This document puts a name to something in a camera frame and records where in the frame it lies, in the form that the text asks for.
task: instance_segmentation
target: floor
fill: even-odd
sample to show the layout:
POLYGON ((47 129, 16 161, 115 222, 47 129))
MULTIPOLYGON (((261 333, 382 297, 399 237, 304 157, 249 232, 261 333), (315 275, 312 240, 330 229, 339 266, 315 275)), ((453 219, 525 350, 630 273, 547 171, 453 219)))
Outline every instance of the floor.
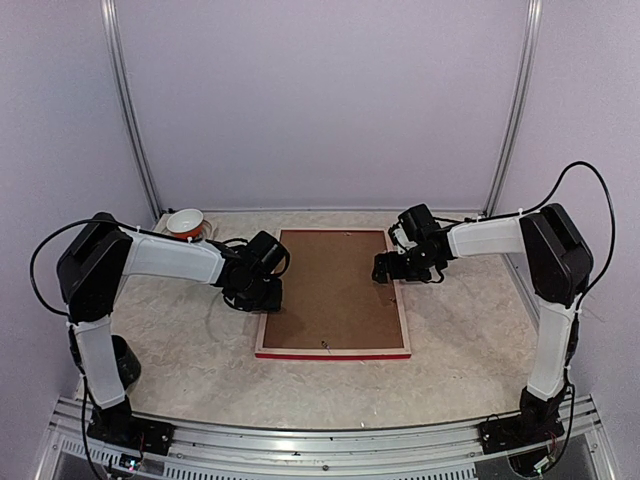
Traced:
MULTIPOLYGON (((215 213, 216 239, 280 228, 388 228, 391 212, 215 213)), ((158 229, 164 226, 164 219, 158 229)), ((140 359, 138 411, 272 428, 429 424, 517 409, 536 334, 498 256, 459 259, 441 285, 402 286, 410 360, 258 360, 258 315, 208 285, 130 278, 114 333, 140 359)))

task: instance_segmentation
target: wooden board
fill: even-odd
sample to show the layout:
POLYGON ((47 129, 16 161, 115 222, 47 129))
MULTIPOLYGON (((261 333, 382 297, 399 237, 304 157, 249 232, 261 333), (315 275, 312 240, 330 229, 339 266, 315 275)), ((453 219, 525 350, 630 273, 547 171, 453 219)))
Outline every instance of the wooden board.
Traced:
POLYGON ((280 241, 291 253, 282 310, 261 315, 256 357, 411 356, 398 282, 371 279, 375 255, 392 248, 383 230, 282 230, 280 241))

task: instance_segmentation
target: aluminum frame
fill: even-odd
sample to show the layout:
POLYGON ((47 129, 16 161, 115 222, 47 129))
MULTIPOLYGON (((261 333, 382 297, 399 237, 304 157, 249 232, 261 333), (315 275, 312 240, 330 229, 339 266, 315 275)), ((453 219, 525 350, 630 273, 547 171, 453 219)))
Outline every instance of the aluminum frame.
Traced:
MULTIPOLYGON (((101 0, 101 7, 102 21, 105 35, 107 37, 109 56, 116 82, 118 99, 122 107, 123 118, 127 128, 127 135, 131 143, 136 170, 138 171, 140 181, 142 182, 144 195, 147 203, 149 204, 149 208, 151 209, 154 220, 157 221, 162 216, 162 212, 164 210, 158 190, 153 181, 151 168, 144 150, 135 114, 135 108, 127 81, 127 70, 124 61, 122 42, 120 40, 115 0, 101 0)), ((500 148, 498 165, 491 182, 489 196, 484 205, 484 209, 482 210, 482 213, 486 216, 491 216, 495 213, 500 194, 504 187, 507 171, 511 163, 513 148, 515 146, 516 137, 520 127, 527 91, 529 89, 531 72, 533 70, 541 15, 542 0, 529 0, 524 42, 520 56, 518 75, 516 77, 516 89, 511 103, 507 129, 500 148)))
MULTIPOLYGON (((53 478, 61 453, 82 458, 81 402, 61 398, 51 417, 40 447, 35 479, 53 478)), ((570 401, 565 400, 560 415, 568 423, 570 401)), ((153 415, 146 418, 169 421, 176 426, 167 457, 146 454, 149 465, 163 473, 150 478, 213 479, 237 478, 271 480, 285 478, 397 480, 438 478, 439 473, 472 472, 483 460, 505 453, 483 455, 477 424, 483 418, 438 425, 375 430, 278 430, 233 427, 153 415)), ((590 396, 576 399, 573 434, 585 435, 597 478, 615 480, 615 464, 604 429, 590 396)), ((119 449, 89 439, 95 462, 106 465, 119 449)), ((522 448, 510 454, 529 450, 522 448)))
POLYGON ((511 103, 511 111, 509 112, 509 121, 507 130, 500 147, 500 157, 496 172, 493 176, 489 197, 484 207, 485 216, 492 216, 496 212, 498 201, 504 183, 507 178, 509 165, 513 149, 516 144, 522 113, 529 90, 531 80, 531 72, 533 71, 533 61, 538 44, 538 33, 540 30, 540 21, 542 17, 542 0, 529 0, 529 10, 527 14, 527 24, 524 34, 524 43, 522 45, 522 54, 520 56, 520 67, 518 68, 518 76, 516 79, 516 90, 511 103))
POLYGON ((131 143, 136 170, 142 183, 145 198, 149 204, 154 220, 157 221, 162 216, 162 204, 153 181, 149 162, 147 161, 147 155, 142 144, 140 128, 138 127, 138 121, 131 99, 122 42, 120 40, 120 29, 118 28, 118 14, 115 0, 101 0, 100 5, 102 10, 102 24, 107 38, 109 58, 111 60, 111 68, 116 84, 116 93, 120 107, 122 108, 122 116, 127 129, 127 136, 131 143))

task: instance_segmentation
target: robotic arm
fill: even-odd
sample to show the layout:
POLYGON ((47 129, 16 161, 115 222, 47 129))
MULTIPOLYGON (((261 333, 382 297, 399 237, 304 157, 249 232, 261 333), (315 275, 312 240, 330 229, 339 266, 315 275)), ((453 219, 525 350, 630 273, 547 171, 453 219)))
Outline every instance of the robotic arm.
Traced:
POLYGON ((125 231, 107 213, 99 213, 64 252, 57 265, 68 308, 72 353, 89 386, 94 405, 91 437, 164 453, 173 427, 131 416, 111 337, 110 314, 129 275, 184 278, 222 288, 227 305, 237 310, 278 311, 282 282, 272 273, 289 253, 266 232, 229 247, 213 241, 182 241, 163 235, 125 231))
POLYGON ((525 253, 539 308, 533 371, 517 417, 483 422, 485 453, 517 448, 564 433, 558 408, 566 393, 565 367, 578 341, 576 303, 585 291, 593 257, 567 212, 550 204, 539 212, 442 228, 426 205, 410 208, 389 229, 397 251, 375 258, 373 279, 440 283, 456 258, 525 253), (431 269, 440 279, 432 280, 431 269))

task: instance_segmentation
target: metal base plate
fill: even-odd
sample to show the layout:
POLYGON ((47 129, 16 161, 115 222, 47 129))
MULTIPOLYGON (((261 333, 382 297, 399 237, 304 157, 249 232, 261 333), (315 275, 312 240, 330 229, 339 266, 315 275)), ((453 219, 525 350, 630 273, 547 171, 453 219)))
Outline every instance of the metal base plate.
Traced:
POLYGON ((96 440, 101 440, 110 445, 128 448, 144 453, 154 453, 156 455, 166 456, 169 453, 169 447, 173 440, 173 432, 175 427, 167 422, 159 422, 157 420, 149 420, 146 418, 130 417, 128 425, 129 432, 135 432, 134 435, 115 436, 109 429, 92 423, 87 429, 87 436, 96 440))
POLYGON ((541 426, 535 434, 527 435, 526 438, 518 436, 517 432, 519 429, 520 417, 517 415, 482 422, 478 425, 482 452, 485 455, 489 455, 506 450, 515 450, 517 448, 547 442, 553 438, 553 435, 557 438, 564 435, 562 422, 556 422, 554 419, 550 419, 545 425, 541 426))

